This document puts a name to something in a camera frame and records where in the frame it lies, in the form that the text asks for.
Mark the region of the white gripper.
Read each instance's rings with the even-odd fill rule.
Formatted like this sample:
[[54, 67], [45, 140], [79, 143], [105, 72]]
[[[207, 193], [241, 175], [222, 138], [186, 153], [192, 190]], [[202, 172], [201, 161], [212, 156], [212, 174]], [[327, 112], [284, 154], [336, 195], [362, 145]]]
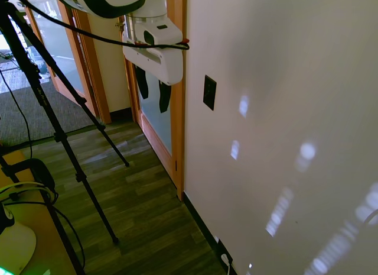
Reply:
[[135, 65], [136, 81], [143, 99], [149, 96], [146, 73], [158, 78], [159, 110], [167, 112], [171, 86], [183, 78], [183, 51], [172, 48], [183, 40], [180, 29], [166, 16], [138, 18], [125, 16], [122, 40], [136, 47], [123, 47], [127, 60]]

